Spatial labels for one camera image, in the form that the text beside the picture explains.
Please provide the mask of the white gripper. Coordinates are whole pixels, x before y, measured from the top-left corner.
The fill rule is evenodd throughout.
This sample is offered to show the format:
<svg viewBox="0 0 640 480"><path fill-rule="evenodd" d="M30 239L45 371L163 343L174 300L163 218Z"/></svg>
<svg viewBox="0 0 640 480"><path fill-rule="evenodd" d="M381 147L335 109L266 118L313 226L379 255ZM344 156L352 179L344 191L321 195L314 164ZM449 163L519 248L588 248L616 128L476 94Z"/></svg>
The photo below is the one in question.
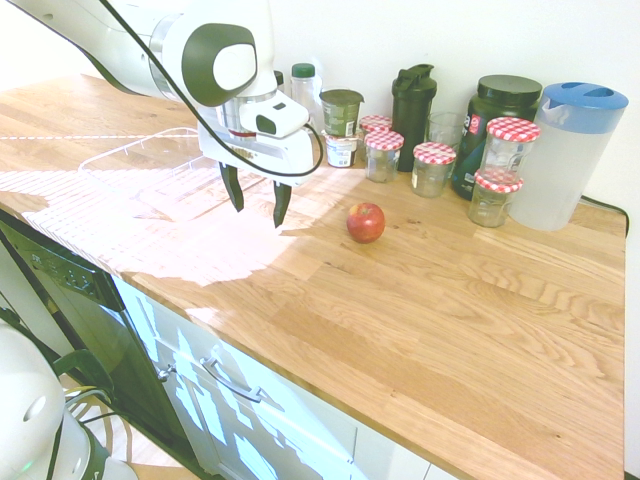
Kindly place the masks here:
<svg viewBox="0 0 640 480"><path fill-rule="evenodd" d="M314 168L308 110L283 93L237 97L218 107L198 110L197 127L204 156L220 162L220 176L237 212L244 209L238 169L274 180L274 226L284 222L291 186L306 182Z"/></svg>

